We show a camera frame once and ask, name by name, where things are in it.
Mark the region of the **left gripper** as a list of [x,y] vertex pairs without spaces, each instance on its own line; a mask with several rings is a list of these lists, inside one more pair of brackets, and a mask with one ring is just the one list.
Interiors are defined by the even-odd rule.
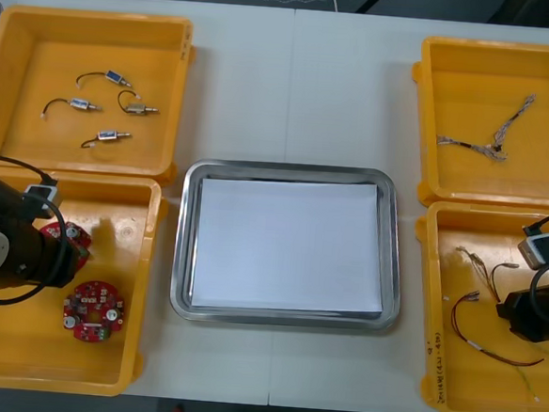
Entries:
[[38,254],[38,265],[33,272],[33,282],[46,282],[47,286],[53,288],[69,285],[88,261],[89,251],[69,238],[61,262],[57,263],[60,258],[61,240],[47,233],[42,233],[41,238],[42,249]]

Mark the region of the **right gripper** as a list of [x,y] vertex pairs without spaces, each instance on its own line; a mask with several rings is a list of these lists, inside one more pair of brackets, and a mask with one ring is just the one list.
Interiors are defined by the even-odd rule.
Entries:
[[549,342],[549,285],[537,288],[534,299],[529,290],[510,293],[496,305],[499,318],[510,324],[510,332],[532,343]]

